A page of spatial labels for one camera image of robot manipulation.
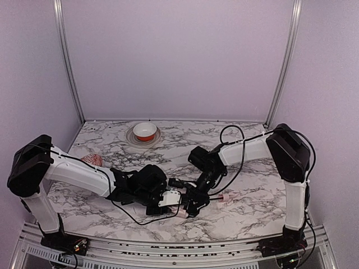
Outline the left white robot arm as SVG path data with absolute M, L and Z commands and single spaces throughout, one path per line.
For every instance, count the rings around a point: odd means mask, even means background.
M 140 171 L 90 165 L 65 154 L 52 145 L 50 136 L 43 134 L 15 153 L 7 187 L 22 199 L 48 240 L 62 240 L 66 234 L 61 217 L 43 191 L 43 179 L 74 185 L 112 203 L 139 203 L 149 215 L 164 214 L 168 206 L 180 201 L 180 194 L 168 190 L 167 177 L 156 165 L 147 165 Z

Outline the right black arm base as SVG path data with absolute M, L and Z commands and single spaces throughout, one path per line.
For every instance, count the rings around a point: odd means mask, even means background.
M 307 246 L 305 239 L 295 242 L 293 238 L 276 236 L 259 240 L 256 250 L 261 252 L 262 257 L 270 257 L 305 249 Z

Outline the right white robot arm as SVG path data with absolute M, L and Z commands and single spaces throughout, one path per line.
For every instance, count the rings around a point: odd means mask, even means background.
M 265 215 L 273 220 L 283 217 L 280 239 L 291 243 L 304 240 L 303 230 L 307 222 L 305 211 L 310 197 L 308 180 L 316 154 L 303 134 L 282 123 L 255 137 L 243 138 L 238 142 L 222 142 L 211 151 L 197 146 L 191 150 L 188 161 L 201 171 L 199 178 L 186 187 L 188 201 L 184 209 L 189 217 L 196 217 L 213 196 L 221 198 L 223 202 L 239 198 L 244 206 L 240 212 L 252 212 L 257 218 L 255 226 L 267 223 L 263 218 Z M 250 188 L 234 193 L 225 192 L 236 180 L 237 174 L 222 189 L 210 192 L 226 176 L 229 166 L 239 164 L 244 168 L 259 163 L 271 163 L 278 178 L 284 182 L 284 208 L 276 208 L 276 198 L 268 198 L 270 192 L 262 189 L 254 192 L 254 198 L 250 197 Z

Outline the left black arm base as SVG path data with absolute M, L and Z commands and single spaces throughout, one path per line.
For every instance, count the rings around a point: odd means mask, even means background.
M 59 251 L 66 251 L 81 256 L 86 255 L 89 247 L 88 238 L 82 238 L 80 236 L 75 236 L 75 235 L 68 235 L 64 238 L 43 237 L 40 243 L 42 246 L 48 248 L 56 249 Z

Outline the pink and black umbrella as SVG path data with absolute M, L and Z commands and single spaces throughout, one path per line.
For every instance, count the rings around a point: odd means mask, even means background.
M 222 208 L 225 203 L 234 202 L 235 200 L 239 199 L 239 193 L 225 193 L 220 194 L 218 197 L 210 198 L 210 202 L 216 202 L 218 204 L 217 208 Z M 171 213 L 174 213 L 176 216 L 181 218 L 189 218 L 190 214 L 187 213 L 185 209 L 183 209 L 181 206 L 169 206 L 168 209 Z

